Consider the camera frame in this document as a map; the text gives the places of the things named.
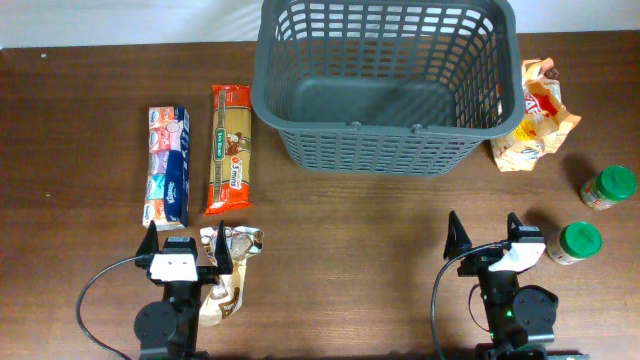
green bottle cap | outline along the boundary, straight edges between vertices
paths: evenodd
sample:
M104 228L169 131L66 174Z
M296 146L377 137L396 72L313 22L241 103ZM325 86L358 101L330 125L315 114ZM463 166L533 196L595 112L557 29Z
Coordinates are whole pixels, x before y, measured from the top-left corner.
M579 221L562 230L560 246L574 258L586 259L600 251L602 236L595 226Z
M596 187L607 199L622 201L635 194L638 182L631 170L624 166L613 165L598 175Z

product logo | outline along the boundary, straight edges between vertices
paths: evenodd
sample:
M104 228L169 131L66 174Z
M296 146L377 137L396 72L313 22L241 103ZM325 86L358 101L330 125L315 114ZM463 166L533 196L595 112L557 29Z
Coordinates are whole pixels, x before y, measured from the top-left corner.
M169 187L167 188L167 202L173 204L176 201L176 184L173 181L169 181Z
M524 155L526 160L528 161L534 161L540 158L540 152L533 149L525 149L521 152L521 154Z
M151 157L151 171L153 173L157 173L159 166L160 166L160 160L158 159L158 156L152 156Z
M158 112L158 110L153 110L149 112L149 125L153 125L158 121L158 118L160 117L160 113Z
M172 121L167 124L167 130L169 130L169 132L180 131L180 124L178 124L177 121Z
M215 148L213 149L213 160L220 161L224 159L224 144L226 138L226 130L216 130Z
M151 204L145 204L144 205L144 211L142 214L142 225L149 225L149 223L151 223L151 220L153 220L153 215L156 213L156 209L153 208L153 205Z
M149 147L152 147L157 142L158 142L158 133L156 133L155 131L152 131L151 134L149 134Z
M153 195L155 191L156 191L156 182L153 181L152 178L149 178L147 180L147 197L150 197L151 195Z
M228 318L229 315L234 313L234 311L236 310L236 305L238 305L239 299L240 299L240 288L236 287L233 289L233 298L231 298L231 301L218 304L218 307L220 307L220 312L222 313L223 319Z
M537 114L543 111L542 107L540 106L540 102L538 101L538 98L536 98L531 94L525 95L524 103L526 106L527 114Z
M242 161L237 156L231 158L231 176L229 186L232 189L242 189Z

gray plastic basket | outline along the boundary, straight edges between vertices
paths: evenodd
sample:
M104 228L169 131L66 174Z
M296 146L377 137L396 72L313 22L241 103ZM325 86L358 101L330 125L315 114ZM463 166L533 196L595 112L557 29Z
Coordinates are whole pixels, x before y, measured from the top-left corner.
M524 114L503 0L267 0L255 71L256 113L313 170L443 174Z

white wall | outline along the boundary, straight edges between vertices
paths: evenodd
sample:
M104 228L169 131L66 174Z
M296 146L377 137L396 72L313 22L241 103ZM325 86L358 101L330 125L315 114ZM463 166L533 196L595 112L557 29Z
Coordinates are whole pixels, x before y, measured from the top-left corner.
M510 2L521 33L640 29L640 0ZM262 0L0 0L0 46L256 40L261 4Z

tissue box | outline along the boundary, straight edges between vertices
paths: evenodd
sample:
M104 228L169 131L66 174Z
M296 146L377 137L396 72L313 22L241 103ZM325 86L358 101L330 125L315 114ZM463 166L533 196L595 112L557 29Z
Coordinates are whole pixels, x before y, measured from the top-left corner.
M149 108L149 170L142 225L158 231L188 224L189 114L183 107Z

